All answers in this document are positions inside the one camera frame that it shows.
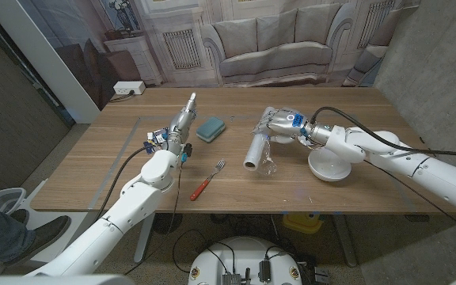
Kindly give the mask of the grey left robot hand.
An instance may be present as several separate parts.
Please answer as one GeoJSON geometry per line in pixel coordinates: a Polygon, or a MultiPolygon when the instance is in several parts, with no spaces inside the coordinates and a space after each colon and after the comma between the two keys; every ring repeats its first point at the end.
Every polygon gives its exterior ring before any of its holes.
{"type": "Polygon", "coordinates": [[[169,133],[178,134],[185,142],[189,135],[189,129],[196,118],[196,93],[193,92],[186,105],[173,117],[169,133]]]}

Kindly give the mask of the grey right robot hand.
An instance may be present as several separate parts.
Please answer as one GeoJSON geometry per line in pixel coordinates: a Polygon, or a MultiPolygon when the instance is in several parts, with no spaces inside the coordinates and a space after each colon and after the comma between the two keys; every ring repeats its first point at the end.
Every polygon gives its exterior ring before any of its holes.
{"type": "Polygon", "coordinates": [[[262,134],[271,142],[287,144],[300,136],[307,137],[311,133],[311,123],[298,110],[267,107],[252,133],[262,134]]]}

